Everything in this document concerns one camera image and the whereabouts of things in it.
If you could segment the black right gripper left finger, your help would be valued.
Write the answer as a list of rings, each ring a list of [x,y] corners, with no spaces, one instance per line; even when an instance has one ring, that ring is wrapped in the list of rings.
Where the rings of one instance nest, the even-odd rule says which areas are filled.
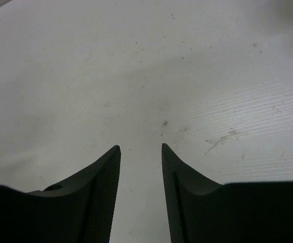
[[[120,147],[45,190],[0,185],[0,242],[109,242]]]

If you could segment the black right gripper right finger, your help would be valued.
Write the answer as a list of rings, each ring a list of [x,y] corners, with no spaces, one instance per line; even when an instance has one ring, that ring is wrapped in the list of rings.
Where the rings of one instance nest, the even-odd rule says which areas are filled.
[[[172,242],[293,242],[293,181],[219,184],[161,148]]]

